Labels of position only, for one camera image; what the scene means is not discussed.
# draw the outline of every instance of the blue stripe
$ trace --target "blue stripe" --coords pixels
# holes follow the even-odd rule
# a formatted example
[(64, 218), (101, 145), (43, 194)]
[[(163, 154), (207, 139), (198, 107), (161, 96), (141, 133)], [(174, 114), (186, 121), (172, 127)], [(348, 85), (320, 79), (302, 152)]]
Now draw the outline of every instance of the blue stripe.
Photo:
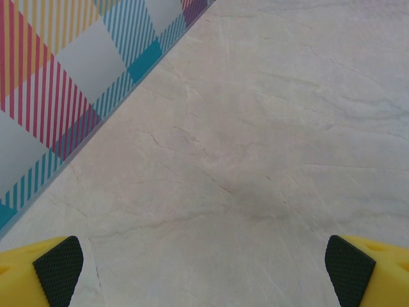
[(115, 4), (114, 20), (113, 20), (113, 22), (112, 22), (112, 32), (111, 32), (111, 29), (108, 29), (108, 31), (109, 31), (111, 34), (113, 34), (113, 33), (115, 32), (115, 27), (116, 27), (116, 13), (118, 12), (118, 6), (119, 6), (119, 5), (120, 5), (120, 3), (119, 3), (119, 1), (117, 1), (116, 4)]
[(81, 130), (82, 130), (82, 120), (84, 119), (84, 115), (82, 114), (79, 119), (78, 119), (78, 130), (77, 133), (75, 134), (76, 137), (76, 148), (81, 144)]
[(118, 100), (119, 100), (119, 97), (118, 97), (118, 86), (119, 86), (119, 83), (120, 83), (120, 78), (123, 78), (123, 74), (122, 74), (121, 77), (118, 77), (117, 80), (116, 80), (116, 82), (115, 82), (115, 101), (114, 101), (114, 106), (116, 105), (116, 103), (117, 103)]
[(49, 150), (49, 168), (48, 168), (47, 179), (51, 177), (51, 169), (52, 169), (52, 148), (50, 148)]
[(129, 64), (127, 63), (126, 60), (126, 50), (125, 47), (128, 46), (128, 50), (130, 47), (130, 35), (132, 31), (129, 31), (129, 26), (131, 25), (131, 23), (133, 23), (133, 21), (135, 21), (135, 18), (132, 18), (132, 4), (135, 4), (135, 1), (131, 1), (130, 3), (130, 8), (128, 9), (128, 22), (127, 22), (127, 29), (125, 30), (125, 41), (123, 42), (123, 61), (125, 62), (126, 66), (128, 67)]
[(124, 74), (122, 74), (122, 77), (121, 77), (121, 85), (120, 85), (120, 99), (122, 99), (122, 97), (123, 97), (123, 94), (122, 94), (122, 90), (123, 90), (123, 76), (125, 75), (126, 73), (124, 73)]
[(172, 44), (178, 38), (179, 35), (180, 35), (180, 18), (178, 17), (174, 21), (173, 34), (172, 34), (172, 39), (171, 39), (171, 43), (169, 44), (169, 47), (172, 46)]
[(125, 11), (124, 11), (124, 14), (123, 14), (123, 22), (122, 22), (122, 26), (121, 26), (121, 28), (122, 28), (122, 33), (121, 33), (121, 40), (120, 40), (120, 44), (119, 44), (119, 50), (120, 50), (120, 54), (122, 54), (122, 48), (123, 48), (123, 37), (126, 35), (126, 33), (125, 33), (125, 23), (126, 23), (126, 13), (127, 13), (127, 10), (128, 10), (128, 2), (129, 1), (125, 1)]
[(86, 109), (84, 114), (82, 115), (82, 125), (81, 125), (81, 130), (79, 132), (80, 142), (84, 141), (85, 135), (87, 133), (88, 111), (89, 109)]
[(112, 110), (112, 102), (114, 100), (114, 88), (111, 86), (111, 96), (109, 97), (109, 110), (108, 112), (111, 112)]
[(137, 9), (137, 3), (134, 3), (134, 9), (130, 12), (131, 16), (134, 16), (132, 18), (132, 23), (130, 25), (130, 33), (129, 33), (129, 41), (128, 41), (128, 52), (127, 52), (127, 58), (124, 60), (126, 66), (128, 67), (130, 62), (132, 61), (131, 54), (132, 54), (132, 46), (135, 44), (135, 37), (136, 37), (136, 29), (135, 29), (135, 23), (137, 20), (136, 17), (136, 9)]
[(132, 46), (129, 52), (129, 57), (127, 59), (127, 67), (135, 60), (135, 49), (137, 47), (137, 42), (138, 42), (137, 37), (139, 34), (137, 23), (139, 21), (138, 16), (139, 16), (139, 11), (141, 10), (141, 3), (142, 1), (138, 1), (138, 5), (135, 5), (135, 12), (134, 12), (135, 23), (132, 25), (133, 40), (132, 40)]
[[(120, 1), (121, 6), (120, 6), (120, 15), (122, 14), (122, 5), (123, 5), (124, 1)], [(115, 46), (118, 47), (118, 39), (120, 37), (120, 30), (121, 30), (121, 25), (120, 25), (121, 21), (118, 20), (118, 29), (116, 30), (116, 39), (115, 39)]]
[(93, 129), (92, 129), (92, 121), (94, 120), (94, 121), (96, 122), (96, 118), (97, 118), (97, 116), (98, 116), (98, 113), (96, 113), (96, 114), (94, 115), (94, 112), (96, 113), (95, 108), (94, 108), (94, 104), (93, 104), (93, 105), (92, 105), (92, 108), (91, 108), (91, 118), (89, 119), (89, 130), (88, 130), (88, 134), (90, 134), (91, 131), (93, 130)]
[(87, 134), (87, 127), (88, 127), (88, 123), (89, 123), (89, 116), (91, 114), (91, 110), (92, 108), (88, 108), (88, 110), (85, 111), (84, 113), (84, 133), (82, 134), (82, 139), (85, 139)]
[(173, 34), (173, 25), (174, 25), (174, 22), (172, 22), (169, 25), (169, 31), (167, 32), (167, 38), (166, 38), (166, 49), (168, 49), (169, 46), (171, 45), (171, 39), (172, 39), (172, 34)]
[(10, 191), (6, 193), (6, 206), (10, 207)]
[(105, 108), (105, 93), (106, 92), (103, 92), (102, 93), (102, 96), (101, 96), (101, 101), (100, 101), (100, 110), (101, 110), (101, 118), (104, 118), (104, 108)]
[(23, 177), (21, 177), (21, 184), (20, 184), (20, 208), (24, 206), (24, 200), (25, 200), (24, 199), (24, 189), (26, 188), (24, 185), (25, 183), (26, 183), (26, 178), (23, 175)]
[(166, 31), (166, 38), (165, 38), (165, 46), (166, 46), (166, 50), (169, 48), (170, 45), (170, 41), (171, 41), (171, 35), (172, 35), (172, 29), (171, 29), (172, 24), (167, 28)]
[(68, 156), (70, 155), (70, 148), (71, 148), (70, 140), (71, 140), (72, 128), (73, 127), (68, 128), (68, 131), (65, 133), (65, 138), (66, 138), (66, 148), (65, 148), (66, 157), (65, 159), (67, 159)]
[(63, 134), (63, 137), (60, 140), (58, 140), (58, 143), (61, 146), (61, 157), (59, 158), (59, 165), (62, 165), (62, 163), (64, 162), (64, 147), (66, 135), (67, 132)]
[(100, 107), (100, 99), (98, 98), (96, 100), (96, 104), (95, 104), (95, 112), (100, 115), (100, 113), (98, 112), (98, 108)]
[(147, 37), (147, 30), (146, 30), (146, 24), (147, 24), (147, 17), (148, 16), (148, 11), (146, 8), (144, 8), (144, 12), (143, 12), (143, 24), (142, 24), (142, 40), (141, 40), (141, 51), (139, 52), (139, 55), (143, 53), (143, 51), (145, 50), (145, 46), (146, 46), (146, 37)]
[(17, 209), (17, 182), (13, 185), (13, 209)]
[(105, 0), (105, 11), (104, 11), (104, 24), (107, 23), (107, 7), (108, 7), (108, 0)]
[(149, 22), (148, 24), (148, 35), (149, 36), (148, 36), (147, 45), (149, 45), (152, 42), (152, 40), (155, 38), (155, 30), (153, 29), (153, 25), (151, 22)]
[(38, 190), (38, 164), (39, 162), (37, 161), (34, 173), (34, 193)]
[(56, 154), (54, 155), (54, 171), (53, 173), (57, 170), (58, 167), (58, 148), (59, 148), (59, 142), (56, 143)]
[(142, 11), (144, 9), (144, 5), (142, 4), (142, 1), (139, 2), (139, 7), (138, 7), (138, 12), (136, 13), (136, 18), (138, 19), (138, 23), (136, 25), (136, 40), (135, 40), (135, 47), (134, 47), (134, 53), (132, 55), (132, 61), (134, 61), (138, 56), (139, 56), (139, 47), (141, 46), (141, 31), (139, 29), (141, 28), (142, 25)]
[(109, 28), (111, 26), (111, 17), (112, 17), (112, 11), (113, 11), (114, 7), (112, 6), (109, 10), (109, 18), (108, 18), (108, 32), (109, 32)]
[(43, 159), (41, 163), (41, 185), (42, 186), (45, 182), (45, 154), (43, 154)]
[(33, 168), (30, 168), (28, 170), (28, 176), (27, 176), (27, 200), (31, 198), (31, 177), (33, 174)]
[(104, 102), (104, 117), (107, 116), (107, 111), (108, 111), (108, 100), (109, 100), (109, 91), (111, 90), (111, 88), (108, 88), (107, 90), (107, 95), (105, 96), (105, 102)]
[(128, 83), (129, 83), (129, 74), (127, 74), (125, 76), (125, 80), (123, 82), (123, 93), (122, 93), (122, 97), (124, 97), (127, 94), (128, 91)]

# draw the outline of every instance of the white square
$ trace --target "white square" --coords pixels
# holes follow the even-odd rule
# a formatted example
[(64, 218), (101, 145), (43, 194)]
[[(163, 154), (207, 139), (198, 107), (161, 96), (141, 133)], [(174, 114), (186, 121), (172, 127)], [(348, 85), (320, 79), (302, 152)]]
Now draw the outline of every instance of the white square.
[(183, 13), (180, 0), (145, 0), (145, 4), (157, 36)]
[(101, 20), (66, 46), (56, 59), (91, 104), (127, 69)]

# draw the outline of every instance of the yellow stripe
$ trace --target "yellow stripe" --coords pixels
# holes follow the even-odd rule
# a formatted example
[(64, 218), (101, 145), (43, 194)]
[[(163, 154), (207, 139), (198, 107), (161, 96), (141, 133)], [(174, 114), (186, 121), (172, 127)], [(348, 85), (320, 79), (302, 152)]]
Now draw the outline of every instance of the yellow stripe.
[(66, 20), (67, 18), (68, 18), (68, 1), (64, 1), (63, 44), (61, 46), (62, 49), (64, 49), (66, 45)]
[(54, 54), (57, 54), (59, 51), (59, 24), (61, 23), (61, 1), (57, 0), (57, 18), (56, 18), (56, 44), (54, 47)]
[(14, 2), (14, 87), (19, 85), (19, 2)]
[[(10, 71), (10, 32), (8, 31), (8, 24), (10, 24), (10, 18), (9, 18), (9, 12), (10, 12), (10, 7), (9, 7), (9, 2), (5, 1), (4, 2), (4, 25), (5, 25), (5, 31), (4, 31), (4, 56), (5, 56), (5, 64), (6, 64), (6, 75), (9, 74)], [(6, 95), (8, 95), (10, 92), (10, 79), (6, 77)]]
[(104, 12), (105, 12), (105, 2), (106, 2), (106, 0), (100, 0), (100, 2), (101, 2), (101, 4), (100, 4), (101, 10), (99, 10), (99, 12), (100, 12), (100, 15), (103, 15)]
[(52, 14), (54, 13), (54, 1), (49, 1), (49, 4), (50, 4), (50, 6), (49, 6), (49, 16), (48, 16), (48, 23), (49, 23), (49, 30), (48, 30), (48, 34), (49, 34), (49, 37), (48, 37), (48, 42), (47, 42), (47, 59), (50, 59), (51, 58), (51, 48), (52, 48), (52, 46), (51, 46), (51, 44), (52, 44)]
[(98, 20), (100, 15), (101, 0), (96, 0), (96, 12), (95, 12), (95, 21)]
[(94, 16), (94, 8), (95, 8), (95, 5), (94, 5), (94, 1), (93, 1), (91, 3), (91, 8), (89, 10), (89, 24), (88, 24), (88, 26), (92, 25), (92, 19), (93, 19), (93, 16)]
[(70, 38), (68, 43), (72, 42), (72, 37), (73, 37), (73, 29), (74, 29), (74, 21), (75, 21), (75, 14), (74, 14), (74, 10), (75, 10), (75, 1), (72, 0), (71, 2), (71, 20), (70, 20)]
[(85, 1), (84, 3), (84, 18), (82, 19), (82, 32), (84, 32), (85, 29), (87, 28), (88, 2), (89, 1)]
[(78, 0), (78, 9), (77, 9), (77, 31), (75, 32), (75, 37), (79, 36), (79, 27), (81, 24), (81, 8), (82, 8), (82, 0)]
[[(44, 40), (44, 23), (45, 23), (45, 0), (41, 1), (41, 19), (40, 19), (40, 43)], [(45, 63), (43, 62), (44, 58), (44, 48), (43, 46), (40, 47), (40, 66), (43, 66)]]

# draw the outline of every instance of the black rubber pad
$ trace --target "black rubber pad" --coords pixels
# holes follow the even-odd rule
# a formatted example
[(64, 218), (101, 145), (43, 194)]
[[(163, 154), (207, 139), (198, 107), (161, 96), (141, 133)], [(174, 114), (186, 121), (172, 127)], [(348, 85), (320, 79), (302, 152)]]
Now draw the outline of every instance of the black rubber pad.
[(84, 257), (77, 237), (69, 237), (33, 262), (50, 307), (68, 307)]
[(375, 264), (375, 260), (348, 241), (331, 236), (325, 266), (341, 307), (359, 307)]

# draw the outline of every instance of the striped pattern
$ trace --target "striped pattern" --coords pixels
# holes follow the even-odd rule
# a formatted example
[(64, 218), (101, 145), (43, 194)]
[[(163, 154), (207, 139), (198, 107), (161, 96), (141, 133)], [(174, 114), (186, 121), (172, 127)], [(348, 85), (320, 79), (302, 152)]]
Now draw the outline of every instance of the striped pattern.
[(34, 193), (51, 177), (59, 166), (59, 161), (52, 150), (43, 154), (27, 173), (6, 192), (0, 199), (0, 204), (15, 210), (20, 210)]
[(186, 10), (194, 0), (181, 0), (183, 11)]
[(186, 30), (186, 22), (183, 14), (180, 14), (177, 19), (175, 19), (165, 31), (163, 31), (159, 36), (159, 43), (162, 52), (165, 53), (172, 44), (183, 34)]
[(120, 1), (104, 15), (104, 23), (126, 67), (155, 39), (144, 0)]
[(183, 14), (188, 26), (205, 10), (208, 5), (207, 1), (208, 0), (182, 0)]
[[(2, 187), (0, 228), (45, 185), (101, 119), (112, 112), (169, 50), (207, 3), (208, 0), (181, 0), (183, 14), (170, 25), (167, 23), (181, 12), (179, 3), (178, 11), (172, 17), (168, 15), (169, 21), (161, 19), (165, 9), (151, 8), (160, 24), (158, 32), (165, 29), (155, 33), (145, 0), (0, 0), (0, 111), (48, 148), (44, 154), (45, 149), (38, 151), (34, 159), (39, 159), (27, 172), (16, 172), (12, 180), (20, 177), (17, 182), (6, 181)], [(115, 54), (119, 61), (115, 53), (118, 51), (127, 71), (96, 98), (113, 79), (103, 84), (92, 98), (96, 100), (89, 102), (84, 92), (95, 92), (95, 84), (84, 82), (80, 91), (72, 79), (75, 74), (82, 74), (81, 65), (75, 69), (70, 65), (79, 55), (61, 61), (70, 65), (65, 68), (56, 56), (62, 56), (61, 51), (69, 44), (74, 46), (74, 40), (84, 44), (76, 38), (85, 31), (89, 33), (87, 42), (100, 42), (106, 47), (106, 40), (102, 42), (101, 36), (95, 36), (94, 27), (90, 28), (98, 20), (103, 21), (102, 31), (106, 28), (116, 46), (115, 50), (111, 45), (114, 53), (108, 58)], [(100, 56), (101, 63), (107, 61), (103, 55), (103, 52), (82, 51), (81, 63), (87, 64), (90, 57), (95, 56)], [(68, 75), (67, 68), (72, 69), (72, 76)]]
[(90, 108), (53, 54), (49, 62), (15, 90), (15, 96), (24, 103), (16, 104), (10, 95), (5, 99), (5, 111), (18, 114), (19, 125), (48, 148)]
[(104, 119), (112, 109), (121, 102), (122, 98), (133, 87), (134, 81), (128, 72), (124, 72), (93, 105), (96, 113)]
[[(27, 10), (27, 1), (23, 10)], [(14, 89), (22, 84), (32, 72), (47, 61), (48, 52), (41, 38), (19, 12), (19, 2), (0, 1), (0, 109), (5, 112), (5, 99), (10, 95), (10, 117), (15, 117), (14, 102), (22, 100), (22, 91)]]
[(20, 210), (54, 174), (81, 141), (98, 125), (100, 117), (92, 107), (67, 130), (52, 148), (0, 198), (0, 205)]
[(24, 16), (54, 55), (97, 21), (106, 0), (19, 0)]

